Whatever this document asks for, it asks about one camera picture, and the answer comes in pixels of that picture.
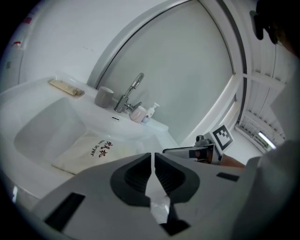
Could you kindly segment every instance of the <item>white wall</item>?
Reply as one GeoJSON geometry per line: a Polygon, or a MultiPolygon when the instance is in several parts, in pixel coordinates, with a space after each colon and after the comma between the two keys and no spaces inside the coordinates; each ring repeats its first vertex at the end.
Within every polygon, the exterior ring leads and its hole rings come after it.
{"type": "Polygon", "coordinates": [[[262,155],[262,153],[242,134],[236,130],[232,130],[231,134],[234,139],[234,144],[225,152],[226,155],[231,156],[245,165],[250,158],[262,155]]]}
{"type": "Polygon", "coordinates": [[[111,40],[165,0],[51,0],[24,53],[20,82],[66,72],[86,83],[111,40]]]}
{"type": "Polygon", "coordinates": [[[196,0],[161,14],[137,32],[100,85],[119,99],[140,72],[145,77],[129,103],[142,101],[145,108],[160,104],[153,118],[169,126],[178,144],[204,118],[233,74],[221,33],[196,0]]]}

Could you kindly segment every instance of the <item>gray cup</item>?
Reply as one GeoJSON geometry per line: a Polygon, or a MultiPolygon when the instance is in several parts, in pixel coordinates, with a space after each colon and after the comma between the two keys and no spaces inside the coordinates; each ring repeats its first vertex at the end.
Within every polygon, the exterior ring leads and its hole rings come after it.
{"type": "Polygon", "coordinates": [[[113,97],[113,91],[107,87],[101,86],[95,97],[95,104],[100,107],[108,107],[113,97]]]}

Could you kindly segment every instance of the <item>light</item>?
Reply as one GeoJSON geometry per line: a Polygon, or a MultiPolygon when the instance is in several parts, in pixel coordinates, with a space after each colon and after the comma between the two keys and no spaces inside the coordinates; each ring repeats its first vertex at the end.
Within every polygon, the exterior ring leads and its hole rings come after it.
{"type": "Polygon", "coordinates": [[[269,138],[266,137],[265,134],[263,134],[262,132],[259,132],[258,135],[267,142],[268,145],[270,145],[270,147],[272,149],[276,149],[276,146],[274,145],[274,143],[271,142],[271,140],[269,138]]]}
{"type": "Polygon", "coordinates": [[[165,205],[165,210],[167,211],[167,213],[169,214],[169,207],[167,205],[165,205]]]}

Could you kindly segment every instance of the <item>drain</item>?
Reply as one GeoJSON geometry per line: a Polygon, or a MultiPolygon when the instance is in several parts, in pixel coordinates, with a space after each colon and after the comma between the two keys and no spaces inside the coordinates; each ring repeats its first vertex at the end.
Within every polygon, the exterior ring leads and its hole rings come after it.
{"type": "Polygon", "coordinates": [[[120,119],[118,119],[118,118],[116,118],[116,117],[111,116],[111,119],[112,119],[112,120],[115,120],[115,121],[117,121],[117,122],[120,122],[120,119]]]}

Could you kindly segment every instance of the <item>faucet handle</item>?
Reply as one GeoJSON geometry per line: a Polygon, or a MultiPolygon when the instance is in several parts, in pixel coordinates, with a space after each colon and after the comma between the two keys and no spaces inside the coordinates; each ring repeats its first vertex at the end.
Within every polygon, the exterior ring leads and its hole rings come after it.
{"type": "Polygon", "coordinates": [[[136,105],[132,106],[131,104],[129,104],[129,107],[127,108],[127,110],[133,112],[135,109],[137,109],[140,105],[142,104],[142,102],[137,103],[136,105]]]}

